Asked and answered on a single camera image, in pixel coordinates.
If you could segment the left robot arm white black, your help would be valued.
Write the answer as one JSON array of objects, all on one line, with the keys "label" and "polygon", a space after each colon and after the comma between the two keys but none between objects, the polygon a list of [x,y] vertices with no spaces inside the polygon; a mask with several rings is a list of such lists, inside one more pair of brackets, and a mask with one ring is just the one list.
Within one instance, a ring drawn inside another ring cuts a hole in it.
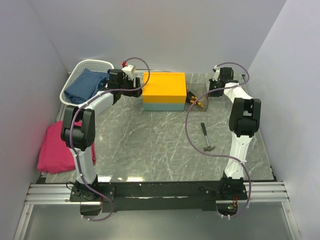
[{"label": "left robot arm white black", "polygon": [[121,96],[137,98],[142,95],[143,86],[135,72],[135,65],[124,64],[121,69],[112,68],[106,73],[98,73],[89,98],[65,108],[60,137],[71,151],[75,163],[76,181],[72,191],[88,201],[108,198],[100,191],[93,164],[96,116],[113,106]]}]

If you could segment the orange grey drawer box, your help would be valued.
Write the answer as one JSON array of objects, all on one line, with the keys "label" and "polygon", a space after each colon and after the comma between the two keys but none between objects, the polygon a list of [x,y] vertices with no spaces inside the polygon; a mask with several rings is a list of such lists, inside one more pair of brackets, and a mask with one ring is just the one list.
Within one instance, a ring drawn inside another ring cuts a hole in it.
[{"label": "orange grey drawer box", "polygon": [[145,72],[142,103],[145,111],[183,111],[187,98],[184,72]]}]

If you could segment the clear plastic drawer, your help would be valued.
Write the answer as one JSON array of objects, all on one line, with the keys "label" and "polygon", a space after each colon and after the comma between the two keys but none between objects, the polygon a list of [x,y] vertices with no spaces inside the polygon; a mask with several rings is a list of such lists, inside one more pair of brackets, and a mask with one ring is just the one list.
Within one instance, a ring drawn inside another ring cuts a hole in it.
[{"label": "clear plastic drawer", "polygon": [[[186,93],[187,91],[191,91],[197,99],[204,93],[207,92],[207,86],[205,83],[186,83]],[[198,105],[194,105],[191,109],[191,111],[196,111],[196,112],[206,112],[209,106],[209,100],[208,96],[205,95],[199,99],[199,101],[204,105],[204,108],[201,108]],[[184,105],[184,110],[187,111],[192,103],[187,103],[185,100],[185,105]]]}]

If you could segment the orange black long-nose pliers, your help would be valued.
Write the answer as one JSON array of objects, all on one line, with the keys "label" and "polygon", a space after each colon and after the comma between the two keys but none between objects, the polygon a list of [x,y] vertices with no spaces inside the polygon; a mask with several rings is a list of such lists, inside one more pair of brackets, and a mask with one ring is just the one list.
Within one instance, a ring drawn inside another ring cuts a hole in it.
[{"label": "orange black long-nose pliers", "polygon": [[194,103],[195,103],[195,105],[197,105],[201,108],[204,108],[204,105],[198,99],[196,99],[196,101]]}]

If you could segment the orange black pliers small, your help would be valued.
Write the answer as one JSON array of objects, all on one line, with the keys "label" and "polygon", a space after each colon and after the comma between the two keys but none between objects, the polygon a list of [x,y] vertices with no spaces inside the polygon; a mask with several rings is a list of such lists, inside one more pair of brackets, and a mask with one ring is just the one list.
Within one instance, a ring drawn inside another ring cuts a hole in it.
[{"label": "orange black pliers small", "polygon": [[187,93],[186,93],[186,102],[192,104],[196,100],[197,100],[197,97],[191,91],[187,91]]}]

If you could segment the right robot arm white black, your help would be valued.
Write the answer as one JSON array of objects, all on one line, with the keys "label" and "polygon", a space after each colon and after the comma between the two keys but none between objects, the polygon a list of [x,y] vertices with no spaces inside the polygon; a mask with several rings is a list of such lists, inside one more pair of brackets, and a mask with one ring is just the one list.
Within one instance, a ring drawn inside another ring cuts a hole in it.
[{"label": "right robot arm white black", "polygon": [[246,192],[244,187],[247,153],[255,133],[260,127],[261,105],[258,98],[252,98],[234,79],[231,67],[213,68],[213,78],[209,80],[210,97],[225,95],[232,103],[229,116],[231,148],[224,175],[220,180],[219,195],[228,200]]}]

